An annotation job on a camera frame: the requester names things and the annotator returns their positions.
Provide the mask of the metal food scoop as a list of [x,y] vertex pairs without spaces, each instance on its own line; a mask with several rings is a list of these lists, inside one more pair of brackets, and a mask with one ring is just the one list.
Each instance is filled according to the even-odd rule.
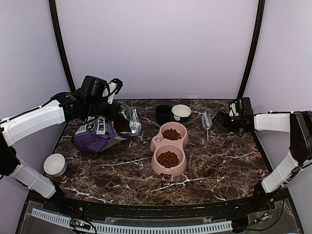
[[201,122],[202,122],[203,129],[206,130],[206,139],[207,139],[207,141],[209,141],[209,139],[210,139],[210,137],[209,137],[209,129],[212,126],[212,119],[211,119],[211,116],[210,116],[209,112],[204,112],[202,114]]

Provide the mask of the purple pet food bag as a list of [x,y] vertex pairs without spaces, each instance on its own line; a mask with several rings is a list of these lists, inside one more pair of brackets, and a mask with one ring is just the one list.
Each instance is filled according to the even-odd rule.
[[75,132],[71,141],[82,153],[99,153],[124,140],[138,136],[141,131],[137,110],[121,105],[119,117],[88,117]]

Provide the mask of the pink double pet bowl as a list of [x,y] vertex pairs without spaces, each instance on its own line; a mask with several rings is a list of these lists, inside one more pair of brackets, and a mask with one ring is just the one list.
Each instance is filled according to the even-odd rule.
[[[170,129],[176,130],[179,134],[181,134],[181,139],[178,140],[166,139],[163,136],[163,133],[165,130]],[[158,175],[160,174],[172,176],[181,175],[185,171],[187,165],[187,159],[184,152],[187,143],[188,143],[188,132],[184,125],[178,122],[168,122],[163,124],[160,127],[158,134],[152,138],[152,141],[150,143],[150,149],[153,152],[151,161],[151,167],[153,171]],[[174,153],[177,156],[177,158],[179,159],[178,165],[171,168],[166,168],[165,166],[161,165],[158,162],[158,157],[162,153],[165,153],[167,151]]]

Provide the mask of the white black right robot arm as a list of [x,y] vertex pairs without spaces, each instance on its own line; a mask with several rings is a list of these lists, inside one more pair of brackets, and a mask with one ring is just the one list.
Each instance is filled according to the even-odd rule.
[[311,111],[256,114],[250,99],[241,97],[229,104],[227,112],[219,111],[213,120],[238,136],[250,132],[259,137],[275,168],[260,182],[258,192],[273,193],[312,164]]

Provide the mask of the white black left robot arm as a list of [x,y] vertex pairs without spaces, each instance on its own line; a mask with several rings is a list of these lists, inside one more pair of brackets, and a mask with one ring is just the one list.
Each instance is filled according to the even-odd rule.
[[12,117],[0,121],[0,174],[50,199],[50,205],[63,213],[69,208],[69,202],[60,194],[61,189],[47,177],[18,158],[14,145],[51,126],[68,123],[75,119],[85,121],[88,117],[105,117],[115,120],[120,106],[114,103],[123,82],[114,78],[107,82],[101,78],[86,76],[82,86],[76,91],[61,92],[49,101]]

